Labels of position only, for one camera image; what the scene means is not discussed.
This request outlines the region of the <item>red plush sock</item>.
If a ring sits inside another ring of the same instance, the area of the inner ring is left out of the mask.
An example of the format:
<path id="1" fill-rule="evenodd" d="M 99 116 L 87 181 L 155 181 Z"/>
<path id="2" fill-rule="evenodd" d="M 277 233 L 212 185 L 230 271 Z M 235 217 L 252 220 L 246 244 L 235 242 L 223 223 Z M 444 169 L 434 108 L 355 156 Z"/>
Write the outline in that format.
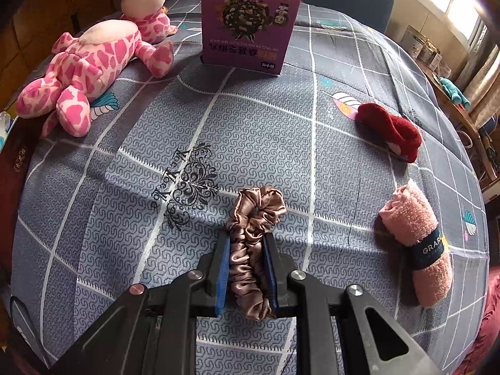
<path id="1" fill-rule="evenodd" d="M 405 162 L 413 163 L 417 159 L 422 137 L 417 127 L 406 118 L 369 102 L 357 108 L 355 119 L 373 130 Z"/>

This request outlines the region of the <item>pink rolled towel black band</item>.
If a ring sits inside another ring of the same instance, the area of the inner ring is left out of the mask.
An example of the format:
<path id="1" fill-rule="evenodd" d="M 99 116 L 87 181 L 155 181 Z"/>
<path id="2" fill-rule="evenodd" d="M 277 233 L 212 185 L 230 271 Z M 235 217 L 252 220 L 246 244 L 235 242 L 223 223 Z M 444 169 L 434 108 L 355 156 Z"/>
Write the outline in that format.
<path id="1" fill-rule="evenodd" d="M 445 299 L 453 284 L 448 243 L 431 203 L 413 179 L 395 189 L 379 216 L 405 248 L 419 304 L 429 308 Z"/>

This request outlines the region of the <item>pink blanket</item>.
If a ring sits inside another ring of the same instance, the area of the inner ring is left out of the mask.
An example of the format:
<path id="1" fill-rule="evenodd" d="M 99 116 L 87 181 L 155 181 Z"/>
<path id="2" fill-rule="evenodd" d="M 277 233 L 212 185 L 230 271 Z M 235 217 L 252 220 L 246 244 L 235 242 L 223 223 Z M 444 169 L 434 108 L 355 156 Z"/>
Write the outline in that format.
<path id="1" fill-rule="evenodd" d="M 475 374 L 498 337 L 499 315 L 499 266 L 493 266 L 489 270 L 487 299 L 480 330 L 467 355 L 453 374 Z"/>

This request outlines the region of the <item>grey checked bed cover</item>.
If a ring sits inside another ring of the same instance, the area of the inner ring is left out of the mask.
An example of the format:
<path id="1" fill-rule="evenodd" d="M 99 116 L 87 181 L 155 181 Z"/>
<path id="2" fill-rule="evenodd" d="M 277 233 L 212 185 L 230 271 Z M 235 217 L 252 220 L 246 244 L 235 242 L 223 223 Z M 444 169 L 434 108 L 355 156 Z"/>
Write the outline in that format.
<path id="1" fill-rule="evenodd" d="M 489 246 L 479 182 L 431 85 L 399 45 L 345 14 L 302 4 L 280 75 L 205 65 L 200 0 L 169 2 L 175 65 L 132 60 L 82 138 L 40 137 L 19 202 L 13 323 L 46 365 L 134 283 L 194 268 L 245 187 L 280 190 L 282 252 L 324 283 L 359 283 L 445 373 L 478 333 Z M 358 107 L 376 103 L 422 137 L 405 162 Z M 451 253 L 453 283 L 429 309 L 378 212 L 410 179 Z"/>

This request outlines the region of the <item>wooden side shelf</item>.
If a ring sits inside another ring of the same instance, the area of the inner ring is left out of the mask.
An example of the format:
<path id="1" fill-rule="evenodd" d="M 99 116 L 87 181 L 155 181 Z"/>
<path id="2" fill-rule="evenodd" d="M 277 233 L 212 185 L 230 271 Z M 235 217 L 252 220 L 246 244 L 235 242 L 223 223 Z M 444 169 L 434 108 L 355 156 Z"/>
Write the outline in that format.
<path id="1" fill-rule="evenodd" d="M 455 105 L 446 92 L 444 92 L 437 75 L 419 58 L 415 62 L 431 83 L 440 109 L 452 122 L 464 146 L 475 155 L 478 167 L 476 174 L 479 176 L 481 190 L 485 191 L 489 189 L 497 182 L 498 174 L 487 156 L 487 149 L 484 146 L 479 130 L 474 126 L 472 119 L 465 109 Z"/>

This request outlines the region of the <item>gold and maroon storage box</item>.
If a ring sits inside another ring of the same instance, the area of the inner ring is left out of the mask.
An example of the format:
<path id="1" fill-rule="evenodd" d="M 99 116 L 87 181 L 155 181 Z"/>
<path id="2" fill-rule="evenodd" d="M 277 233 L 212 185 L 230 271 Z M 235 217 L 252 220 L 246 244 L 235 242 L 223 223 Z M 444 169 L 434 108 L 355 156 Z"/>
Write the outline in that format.
<path id="1" fill-rule="evenodd" d="M 1 150 L 1 271 L 8 278 L 12 272 L 13 238 L 19 200 L 44 120 L 45 118 L 18 118 Z"/>

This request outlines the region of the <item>small blue plush on shelf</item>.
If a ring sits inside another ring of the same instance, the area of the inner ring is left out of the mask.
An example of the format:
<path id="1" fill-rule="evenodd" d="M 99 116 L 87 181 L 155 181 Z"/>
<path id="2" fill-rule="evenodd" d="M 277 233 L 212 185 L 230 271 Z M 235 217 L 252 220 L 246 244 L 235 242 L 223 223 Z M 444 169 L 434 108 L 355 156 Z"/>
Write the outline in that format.
<path id="1" fill-rule="evenodd" d="M 453 82 L 451 82 L 451 80 L 444 77 L 439 77 L 438 80 L 443 91 L 455 105 L 461 105 L 465 110 L 471 109 L 470 101 L 465 95 L 463 95 L 463 92 L 461 92 L 461 90 L 458 89 Z"/>

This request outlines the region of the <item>pink giraffe-print plush doll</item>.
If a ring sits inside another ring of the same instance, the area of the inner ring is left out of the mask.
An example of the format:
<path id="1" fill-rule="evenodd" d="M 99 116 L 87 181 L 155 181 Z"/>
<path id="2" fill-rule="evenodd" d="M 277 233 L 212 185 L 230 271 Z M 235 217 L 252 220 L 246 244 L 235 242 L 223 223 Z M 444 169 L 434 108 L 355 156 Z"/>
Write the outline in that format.
<path id="1" fill-rule="evenodd" d="M 133 58 L 141 60 L 152 77 L 165 77 L 175 57 L 169 37 L 178 28 L 171 24 L 164 3 L 121 0 L 119 19 L 98 22 L 79 37 L 62 34 L 52 46 L 53 58 L 43 77 L 19 93 L 18 116 L 45 117 L 44 136 L 57 124 L 71 136 L 85 136 L 92 124 L 92 103 Z"/>

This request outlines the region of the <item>metal tins on shelf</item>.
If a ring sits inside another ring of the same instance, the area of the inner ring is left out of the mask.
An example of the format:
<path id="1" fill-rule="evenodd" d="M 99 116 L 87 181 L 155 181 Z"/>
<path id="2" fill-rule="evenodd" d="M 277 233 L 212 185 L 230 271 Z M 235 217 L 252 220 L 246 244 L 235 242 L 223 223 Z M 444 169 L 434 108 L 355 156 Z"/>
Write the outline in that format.
<path id="1" fill-rule="evenodd" d="M 444 61 L 441 51 L 413 26 L 407 26 L 399 44 L 411 58 L 423 62 L 438 76 L 451 77 L 452 70 Z"/>

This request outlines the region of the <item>purple cardboard box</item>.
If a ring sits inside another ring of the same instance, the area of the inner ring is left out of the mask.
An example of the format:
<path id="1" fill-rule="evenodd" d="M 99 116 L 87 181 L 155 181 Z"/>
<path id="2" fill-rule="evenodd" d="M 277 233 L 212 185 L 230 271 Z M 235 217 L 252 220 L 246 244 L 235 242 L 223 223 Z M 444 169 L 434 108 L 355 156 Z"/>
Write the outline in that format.
<path id="1" fill-rule="evenodd" d="M 206 64 L 279 75 L 301 0 L 201 0 Z"/>

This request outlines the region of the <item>wooden wardrobe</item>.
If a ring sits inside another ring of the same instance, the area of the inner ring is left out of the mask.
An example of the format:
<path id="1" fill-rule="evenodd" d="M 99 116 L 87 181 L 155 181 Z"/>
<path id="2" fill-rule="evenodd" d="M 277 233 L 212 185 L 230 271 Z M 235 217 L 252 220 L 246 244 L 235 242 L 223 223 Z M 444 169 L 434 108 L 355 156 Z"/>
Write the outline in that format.
<path id="1" fill-rule="evenodd" d="M 76 35 L 119 9 L 120 0 L 1 0 L 1 107 L 5 108 L 59 36 Z"/>

